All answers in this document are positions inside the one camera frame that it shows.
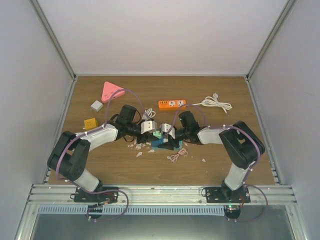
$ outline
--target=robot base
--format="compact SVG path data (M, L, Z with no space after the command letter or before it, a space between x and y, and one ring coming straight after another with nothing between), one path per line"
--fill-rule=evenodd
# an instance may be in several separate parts
M205 187L203 190L205 190L205 198L206 202L209 204L215 204L215 203L226 203L226 204L231 204L231 203L236 203L236 204L241 204L242 199L245 204L250 203L251 199L249 196L249 190L246 189L244 191L241 187L239 193L237 194L237 198L233 198L231 200L227 200L225 195L222 192L222 187L217 186L217 187Z

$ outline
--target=green block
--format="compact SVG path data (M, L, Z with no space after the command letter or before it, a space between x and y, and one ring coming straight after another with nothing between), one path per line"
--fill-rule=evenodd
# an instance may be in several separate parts
M162 134L160 131L155 131L153 132L153 136L157 137L158 139L160 139L162 137Z

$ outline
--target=power plug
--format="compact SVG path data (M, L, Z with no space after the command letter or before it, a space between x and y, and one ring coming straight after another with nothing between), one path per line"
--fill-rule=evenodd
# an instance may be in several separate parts
M92 103L90 110L95 110L96 112L99 112L100 109L102 109L104 105L99 102L98 100Z
M98 121L95 118L90 118L87 120L84 120L84 127L83 129L86 131L89 131L91 129L95 129L98 127Z

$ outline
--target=white cable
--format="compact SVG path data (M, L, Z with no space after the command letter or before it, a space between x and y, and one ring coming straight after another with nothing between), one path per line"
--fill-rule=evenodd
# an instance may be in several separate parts
M227 113L228 110L232 109L232 106L230 103L219 102L218 94L216 93L214 93L212 96L206 96L202 102L196 103L193 105L202 105L204 107L219 107L219 108L222 108L225 113Z
M170 156L170 161L175 164L175 163L177 162L178 157L179 157L180 155L182 155L182 156L187 156L187 155L188 155L187 150L186 150L185 148L181 148L181 150L178 151L177 154Z
M156 115L156 112L152 111L152 108L149 108L145 112L150 118L154 118L155 115ZM145 114L142 115L142 120L148 120L148 118L147 118L147 116Z

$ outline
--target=white block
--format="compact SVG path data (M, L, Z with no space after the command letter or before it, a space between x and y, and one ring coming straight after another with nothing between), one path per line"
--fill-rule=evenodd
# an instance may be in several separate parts
M96 112L99 112L99 110L103 107L104 105L99 102L98 100L96 100L92 105L91 105L91 109L95 110Z

